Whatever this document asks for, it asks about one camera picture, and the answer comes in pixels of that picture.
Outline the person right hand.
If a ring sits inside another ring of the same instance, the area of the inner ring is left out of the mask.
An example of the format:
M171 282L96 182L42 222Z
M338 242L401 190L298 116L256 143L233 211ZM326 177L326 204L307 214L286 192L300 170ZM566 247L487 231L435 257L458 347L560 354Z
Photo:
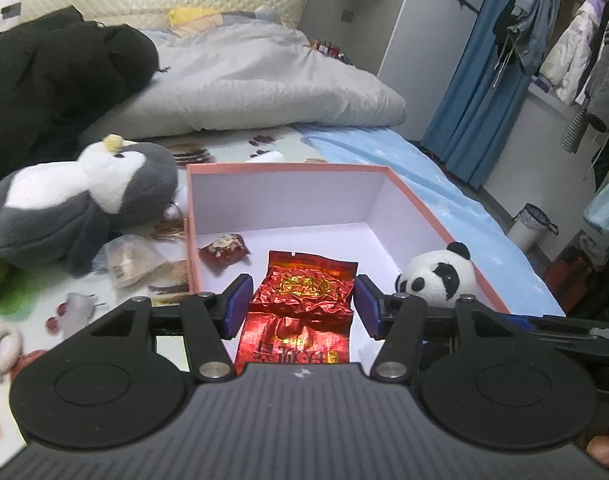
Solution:
M588 454L609 468L609 436L596 436L587 446Z

